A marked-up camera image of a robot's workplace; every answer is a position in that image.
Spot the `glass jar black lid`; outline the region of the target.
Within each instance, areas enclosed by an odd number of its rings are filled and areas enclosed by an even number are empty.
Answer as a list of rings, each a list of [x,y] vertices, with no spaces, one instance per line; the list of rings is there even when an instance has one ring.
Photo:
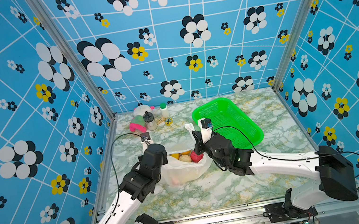
[[[152,112],[146,111],[145,114],[143,115],[143,119],[145,121],[147,130],[153,131],[153,130],[157,129],[158,124],[157,124],[157,122],[155,120],[155,116]]]

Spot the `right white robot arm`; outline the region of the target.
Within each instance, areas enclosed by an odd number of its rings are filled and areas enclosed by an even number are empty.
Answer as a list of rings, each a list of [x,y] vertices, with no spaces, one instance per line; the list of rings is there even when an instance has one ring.
[[[285,200],[273,215],[301,219],[317,215],[315,205],[329,198],[355,201],[358,193],[353,164],[329,146],[308,153],[259,153],[239,149],[231,140],[214,133],[195,136],[195,152],[206,153],[221,170],[237,176],[282,174],[308,178],[308,181],[285,192]]]

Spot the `translucent white plastic bag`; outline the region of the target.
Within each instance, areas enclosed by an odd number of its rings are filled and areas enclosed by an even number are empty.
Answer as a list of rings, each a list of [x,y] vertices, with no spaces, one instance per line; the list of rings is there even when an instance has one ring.
[[[192,135],[195,130],[193,124],[186,123],[184,127],[189,132],[186,138],[181,137],[171,144],[163,144],[167,152],[168,163],[162,167],[161,184],[176,187],[196,180],[208,171],[213,162],[207,154],[204,154],[198,162],[185,162],[179,159],[183,155],[191,158],[195,146],[195,139]]]

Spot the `white plush toy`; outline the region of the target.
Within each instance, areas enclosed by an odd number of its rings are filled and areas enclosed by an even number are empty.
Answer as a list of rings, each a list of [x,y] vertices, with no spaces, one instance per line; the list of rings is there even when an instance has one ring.
[[[135,110],[133,112],[133,116],[139,116],[139,115],[144,116],[146,114],[146,112],[152,113],[154,109],[155,109],[155,107],[153,107],[153,106],[141,104],[135,108]]]

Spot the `yellow tree shaped block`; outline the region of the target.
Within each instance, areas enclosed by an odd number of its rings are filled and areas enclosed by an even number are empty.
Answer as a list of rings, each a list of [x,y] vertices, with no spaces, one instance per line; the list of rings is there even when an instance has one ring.
[[[171,125],[173,123],[173,120],[171,118],[168,118],[166,119],[165,121],[165,124],[168,126],[168,125]]]

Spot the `red fruit in bag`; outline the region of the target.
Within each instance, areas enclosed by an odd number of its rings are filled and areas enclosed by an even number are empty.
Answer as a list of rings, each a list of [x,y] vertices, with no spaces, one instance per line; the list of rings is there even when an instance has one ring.
[[[195,151],[192,151],[190,153],[190,157],[192,162],[199,163],[204,158],[204,154],[203,153],[197,154]]]

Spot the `green plastic basket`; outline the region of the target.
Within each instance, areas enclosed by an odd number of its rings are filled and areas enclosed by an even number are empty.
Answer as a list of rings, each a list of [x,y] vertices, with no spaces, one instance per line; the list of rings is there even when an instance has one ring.
[[[263,130],[236,104],[227,98],[217,98],[192,112],[194,122],[210,119],[214,130],[232,141],[239,149],[252,149],[264,139]]]

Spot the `yellow fruit in bag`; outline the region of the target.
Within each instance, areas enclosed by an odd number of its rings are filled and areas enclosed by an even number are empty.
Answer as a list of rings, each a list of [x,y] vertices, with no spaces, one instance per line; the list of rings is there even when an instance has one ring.
[[[181,153],[176,153],[176,154],[171,154],[171,157],[175,158],[178,161],[181,162],[187,162],[187,163],[192,163],[192,158],[191,158],[191,151],[187,151],[187,152],[181,152]]]

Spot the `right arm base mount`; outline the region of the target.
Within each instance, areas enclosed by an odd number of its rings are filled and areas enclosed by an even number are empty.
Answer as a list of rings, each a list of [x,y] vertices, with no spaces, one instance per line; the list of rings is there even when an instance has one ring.
[[[264,218],[268,218],[270,222],[278,223],[288,220],[295,219],[304,219],[312,216],[317,216],[317,210],[315,207],[310,207],[310,209],[302,210],[295,208],[293,206],[285,206],[285,203],[273,203],[267,204],[264,207],[264,212],[262,213]]]

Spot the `white bottle green cap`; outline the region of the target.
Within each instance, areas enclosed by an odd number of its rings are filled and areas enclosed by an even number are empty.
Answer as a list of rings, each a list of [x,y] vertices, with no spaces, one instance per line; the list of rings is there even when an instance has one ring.
[[[161,109],[162,117],[164,117],[165,119],[170,117],[170,112],[169,112],[169,109],[168,109],[168,105],[166,103],[161,103],[160,104],[160,109]]]

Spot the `pink green plush toy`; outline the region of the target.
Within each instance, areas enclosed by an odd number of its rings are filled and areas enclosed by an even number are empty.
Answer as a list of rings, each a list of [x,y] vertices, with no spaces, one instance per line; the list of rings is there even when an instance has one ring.
[[[130,125],[129,125],[129,130],[131,132],[139,131],[141,133],[145,133],[147,131],[145,125],[146,124],[143,119],[143,116],[137,115],[137,116],[134,116],[134,118],[131,120]]]

